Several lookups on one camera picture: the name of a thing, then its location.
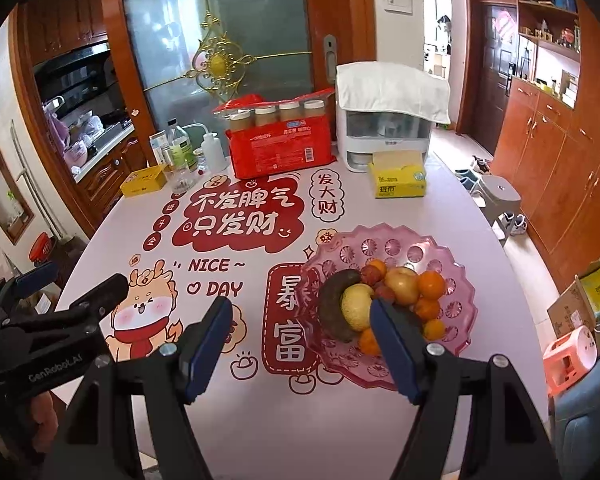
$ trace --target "fruit bowl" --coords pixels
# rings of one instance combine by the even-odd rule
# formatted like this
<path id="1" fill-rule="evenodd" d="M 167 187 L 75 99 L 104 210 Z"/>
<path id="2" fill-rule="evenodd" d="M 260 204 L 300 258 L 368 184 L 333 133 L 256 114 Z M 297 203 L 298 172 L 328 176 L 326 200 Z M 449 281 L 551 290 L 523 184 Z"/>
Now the fruit bowl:
<path id="1" fill-rule="evenodd" d="M 320 356 L 327 370 L 341 373 L 358 386 L 395 390 L 382 357 L 363 354 L 356 341 L 343 343 L 332 339 L 322 330 L 317 315 L 318 291 L 328 277 L 343 269 L 359 270 L 375 258 L 384 261 L 387 267 L 410 267 L 419 274 L 435 270 L 445 278 L 446 291 L 440 298 L 438 318 L 446 330 L 438 342 L 455 355 L 471 343 L 470 332 L 478 312 L 474 305 L 475 289 L 448 248 L 406 226 L 358 226 L 350 233 L 337 233 L 330 242 L 318 246 L 315 255 L 302 266 L 294 317 L 302 326 L 307 347 Z"/>

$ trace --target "gray stool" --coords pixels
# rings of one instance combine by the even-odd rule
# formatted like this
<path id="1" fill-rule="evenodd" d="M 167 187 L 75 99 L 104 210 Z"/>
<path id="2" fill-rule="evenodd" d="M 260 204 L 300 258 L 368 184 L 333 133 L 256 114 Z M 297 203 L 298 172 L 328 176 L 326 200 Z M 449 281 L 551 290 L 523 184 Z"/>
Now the gray stool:
<path id="1" fill-rule="evenodd" d="M 482 175 L 472 187 L 471 196 L 484 200 L 484 207 L 478 207 L 492 229 L 493 224 L 502 229 L 504 238 L 498 240 L 504 247 L 511 235 L 516 216 L 520 213 L 520 195 L 507 179 L 495 175 Z M 507 226 L 501 220 L 504 213 L 513 213 L 514 220 Z"/>

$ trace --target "drawer handle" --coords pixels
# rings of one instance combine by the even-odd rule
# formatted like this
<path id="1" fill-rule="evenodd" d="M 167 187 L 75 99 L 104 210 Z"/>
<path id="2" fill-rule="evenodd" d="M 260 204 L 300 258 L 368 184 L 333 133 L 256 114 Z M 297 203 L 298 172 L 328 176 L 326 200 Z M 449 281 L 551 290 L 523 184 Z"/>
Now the drawer handle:
<path id="1" fill-rule="evenodd" d="M 596 181 L 593 183 L 593 187 L 591 188 L 591 192 L 589 193 L 589 196 L 593 195 L 593 190 L 596 189 L 596 186 L 598 185 L 599 182 L 600 182 L 600 177 L 598 177 L 596 179 Z"/>

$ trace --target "blue gripper pad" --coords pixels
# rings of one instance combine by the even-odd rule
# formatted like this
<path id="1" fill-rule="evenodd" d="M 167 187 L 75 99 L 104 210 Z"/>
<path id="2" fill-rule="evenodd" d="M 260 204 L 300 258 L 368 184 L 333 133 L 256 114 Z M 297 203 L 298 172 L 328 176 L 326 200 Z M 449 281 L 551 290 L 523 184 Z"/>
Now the blue gripper pad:
<path id="1" fill-rule="evenodd" d="M 195 354 L 189 360 L 189 382 L 185 388 L 189 402 L 193 402 L 198 395 L 206 391 L 233 317 L 231 301 L 218 297 L 199 323 L 200 330 L 204 333 Z"/>
<path id="2" fill-rule="evenodd" d="M 34 292 L 53 283 L 58 276 L 58 266 L 53 262 L 47 262 L 15 280 L 14 295 L 19 300 L 28 298 Z"/>
<path id="3" fill-rule="evenodd" d="M 382 300 L 371 303 L 371 329 L 382 350 L 391 377 L 394 378 L 398 393 L 409 399 L 411 404 L 418 405 L 422 400 L 422 392 L 416 382 L 416 369 L 413 359 L 405 348 L 402 338 L 389 318 L 386 308 L 393 308 Z"/>

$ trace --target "yellow box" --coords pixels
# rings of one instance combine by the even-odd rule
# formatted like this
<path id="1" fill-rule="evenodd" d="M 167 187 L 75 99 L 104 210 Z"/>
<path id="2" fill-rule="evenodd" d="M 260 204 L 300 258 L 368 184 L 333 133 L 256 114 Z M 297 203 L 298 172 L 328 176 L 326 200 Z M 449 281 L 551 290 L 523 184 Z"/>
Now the yellow box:
<path id="1" fill-rule="evenodd" d="M 374 153 L 368 168 L 376 198 L 424 196 L 427 190 L 427 173 L 420 152 Z"/>
<path id="2" fill-rule="evenodd" d="M 120 185 L 124 196 L 136 196 L 162 189 L 167 178 L 162 172 L 163 166 L 151 166 L 131 173 Z"/>

